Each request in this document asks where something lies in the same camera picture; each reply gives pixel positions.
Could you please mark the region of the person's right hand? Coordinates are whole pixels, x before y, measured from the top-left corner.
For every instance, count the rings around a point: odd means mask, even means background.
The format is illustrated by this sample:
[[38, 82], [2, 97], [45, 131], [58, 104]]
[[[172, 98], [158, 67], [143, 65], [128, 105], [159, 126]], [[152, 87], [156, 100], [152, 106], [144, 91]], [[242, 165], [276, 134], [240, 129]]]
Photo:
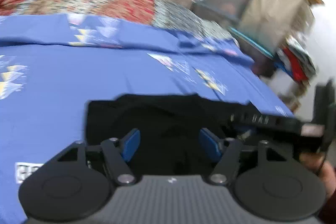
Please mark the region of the person's right hand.
[[299, 161], [308, 170], [314, 172], [325, 186], [326, 198], [330, 199], [335, 192], [335, 170], [326, 160], [325, 153], [302, 153]]

